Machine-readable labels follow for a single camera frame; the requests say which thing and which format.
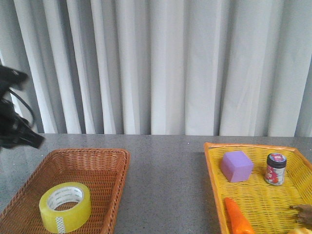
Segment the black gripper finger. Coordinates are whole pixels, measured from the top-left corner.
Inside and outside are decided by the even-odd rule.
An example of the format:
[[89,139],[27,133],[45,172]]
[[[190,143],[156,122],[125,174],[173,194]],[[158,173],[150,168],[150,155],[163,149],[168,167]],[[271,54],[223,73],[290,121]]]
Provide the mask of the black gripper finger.
[[20,123],[17,130],[17,144],[31,146],[33,148],[39,148],[45,138],[34,131],[26,125],[25,123]]

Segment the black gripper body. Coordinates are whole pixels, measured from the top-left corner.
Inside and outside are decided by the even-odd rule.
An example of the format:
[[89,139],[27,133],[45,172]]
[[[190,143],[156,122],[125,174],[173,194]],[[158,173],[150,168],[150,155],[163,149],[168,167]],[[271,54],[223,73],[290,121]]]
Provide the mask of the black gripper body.
[[29,145],[29,142],[22,138],[27,125],[15,112],[13,103],[4,98],[11,87],[22,90],[27,79],[26,73],[3,65],[0,67],[0,145],[3,148]]

